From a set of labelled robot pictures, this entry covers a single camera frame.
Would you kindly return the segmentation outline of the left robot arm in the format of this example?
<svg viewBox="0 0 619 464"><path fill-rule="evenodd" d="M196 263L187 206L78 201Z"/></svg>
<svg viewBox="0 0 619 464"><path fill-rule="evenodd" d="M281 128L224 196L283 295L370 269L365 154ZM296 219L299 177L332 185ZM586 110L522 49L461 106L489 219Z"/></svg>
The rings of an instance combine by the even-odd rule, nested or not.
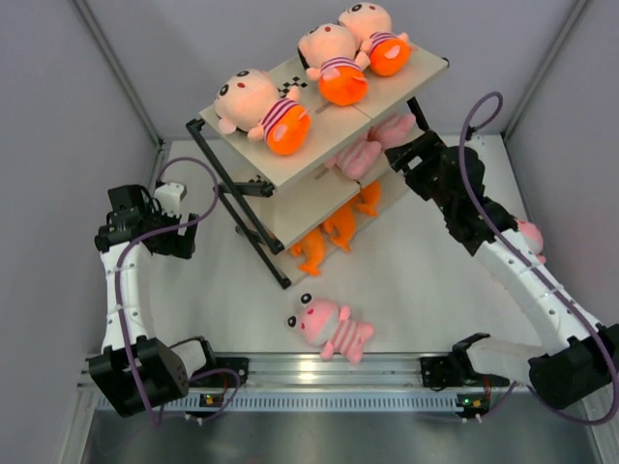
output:
<svg viewBox="0 0 619 464"><path fill-rule="evenodd" d="M107 314L101 352L88 371L115 411L130 417L185 397L190 379L212 384L219 373L208 342L192 337L172 346L155 334L149 294L153 256L188 260L194 252L196 214L183 227L184 185L159 182L112 188L111 212L94 242L103 263Z"/></svg>

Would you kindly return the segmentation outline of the boy doll orange shorts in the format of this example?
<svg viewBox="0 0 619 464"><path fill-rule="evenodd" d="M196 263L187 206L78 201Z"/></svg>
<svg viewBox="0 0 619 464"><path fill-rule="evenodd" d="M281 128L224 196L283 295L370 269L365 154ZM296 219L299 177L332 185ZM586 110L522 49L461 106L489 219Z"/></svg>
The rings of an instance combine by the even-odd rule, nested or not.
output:
<svg viewBox="0 0 619 464"><path fill-rule="evenodd" d="M308 79L316 83L324 100L348 106L366 96L369 58L358 50L355 36L346 27L321 24L299 40L297 49Z"/></svg>

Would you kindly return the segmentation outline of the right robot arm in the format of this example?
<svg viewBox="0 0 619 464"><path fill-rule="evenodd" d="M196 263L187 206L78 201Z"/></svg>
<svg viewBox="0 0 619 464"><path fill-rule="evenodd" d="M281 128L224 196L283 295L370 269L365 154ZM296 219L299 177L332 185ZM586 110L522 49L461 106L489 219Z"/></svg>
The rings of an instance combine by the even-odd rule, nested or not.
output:
<svg viewBox="0 0 619 464"><path fill-rule="evenodd" d="M541 341L531 346L475 333L449 355L456 379L518 382L556 411L618 386L618 327L602 324L577 304L523 225L486 196L486 167L474 149L449 147L428 131L389 149L386 157L412 191L434 202L450 235L509 293Z"/></svg>

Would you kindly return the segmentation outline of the pink striped frog plush back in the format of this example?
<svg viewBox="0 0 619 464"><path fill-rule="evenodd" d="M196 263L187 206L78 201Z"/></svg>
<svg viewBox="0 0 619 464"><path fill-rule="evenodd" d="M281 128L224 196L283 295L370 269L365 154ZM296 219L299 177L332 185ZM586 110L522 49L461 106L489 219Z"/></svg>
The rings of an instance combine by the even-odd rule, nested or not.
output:
<svg viewBox="0 0 619 464"><path fill-rule="evenodd" d="M358 139L325 161L324 166L336 166L348 179L358 180L372 168L380 154L379 142Z"/></svg>

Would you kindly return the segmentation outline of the black-haired boy doll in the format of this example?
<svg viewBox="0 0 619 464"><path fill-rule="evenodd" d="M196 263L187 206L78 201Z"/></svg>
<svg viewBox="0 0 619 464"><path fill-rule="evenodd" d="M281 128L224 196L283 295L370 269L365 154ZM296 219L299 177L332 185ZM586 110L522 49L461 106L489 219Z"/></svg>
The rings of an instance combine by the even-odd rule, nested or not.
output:
<svg viewBox="0 0 619 464"><path fill-rule="evenodd" d="M311 125L309 111L301 105L301 91L282 95L271 76L259 69L245 69L230 77L213 103L224 134L242 131L252 141L262 141L279 156L300 150Z"/></svg>

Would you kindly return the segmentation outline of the pink striped frog plush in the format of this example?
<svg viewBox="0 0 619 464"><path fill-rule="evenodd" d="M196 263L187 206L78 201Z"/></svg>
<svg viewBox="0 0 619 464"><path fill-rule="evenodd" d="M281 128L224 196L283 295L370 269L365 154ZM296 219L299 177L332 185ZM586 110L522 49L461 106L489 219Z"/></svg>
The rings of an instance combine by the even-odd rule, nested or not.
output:
<svg viewBox="0 0 619 464"><path fill-rule="evenodd" d="M541 230L536 224L520 218L516 219L516 225L518 227L518 231L523 236L529 251L534 254L542 264L544 264L546 262L546 258L543 254L545 243Z"/></svg>
<svg viewBox="0 0 619 464"><path fill-rule="evenodd" d="M358 139L325 161L324 166L336 166L348 179L358 180L372 168L380 154L379 142Z"/></svg>
<svg viewBox="0 0 619 464"><path fill-rule="evenodd" d="M414 114L394 113L369 130L368 140L378 142L383 150L398 147L405 142L415 124Z"/></svg>
<svg viewBox="0 0 619 464"><path fill-rule="evenodd" d="M320 349L320 358L330 360L335 354L358 364L365 345L374 336L374 326L357 320L349 305L339 305L304 293L298 310L286 318L286 326L299 334L310 346Z"/></svg>

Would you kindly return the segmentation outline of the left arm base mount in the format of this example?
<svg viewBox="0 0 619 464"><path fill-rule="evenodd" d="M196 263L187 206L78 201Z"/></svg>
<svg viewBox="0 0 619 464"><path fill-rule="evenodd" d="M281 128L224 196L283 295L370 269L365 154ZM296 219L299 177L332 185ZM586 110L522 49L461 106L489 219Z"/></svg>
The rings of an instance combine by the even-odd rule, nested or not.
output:
<svg viewBox="0 0 619 464"><path fill-rule="evenodd" d="M198 369L192 376L179 368L173 371L174 379L182 382L183 386L190 388L217 389L228 386L236 386L236 380L232 373L223 372L224 369L233 370L240 378L241 384L248 380L250 360L247 357L224 355L216 356L214 362L207 363Z"/></svg>

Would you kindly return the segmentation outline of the pink striped frog plush front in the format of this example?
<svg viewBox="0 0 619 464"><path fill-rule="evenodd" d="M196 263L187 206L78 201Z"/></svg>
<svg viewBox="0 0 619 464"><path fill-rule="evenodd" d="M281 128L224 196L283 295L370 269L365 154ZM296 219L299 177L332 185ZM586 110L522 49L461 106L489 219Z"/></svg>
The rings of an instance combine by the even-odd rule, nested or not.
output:
<svg viewBox="0 0 619 464"><path fill-rule="evenodd" d="M339 305L304 293L298 310L286 318L286 326L299 334L310 346L320 349L320 358L330 360L335 354L358 364L365 345L374 336L374 326L357 320L349 305Z"/></svg>

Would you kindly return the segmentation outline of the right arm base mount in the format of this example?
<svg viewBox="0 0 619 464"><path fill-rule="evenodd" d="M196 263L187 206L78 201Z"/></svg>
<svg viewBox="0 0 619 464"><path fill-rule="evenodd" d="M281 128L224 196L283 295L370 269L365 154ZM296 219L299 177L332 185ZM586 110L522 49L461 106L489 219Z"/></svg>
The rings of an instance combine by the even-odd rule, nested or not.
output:
<svg viewBox="0 0 619 464"><path fill-rule="evenodd" d="M483 376L472 370L470 362L454 355L421 357L420 368L423 386L434 391L484 385Z"/></svg>

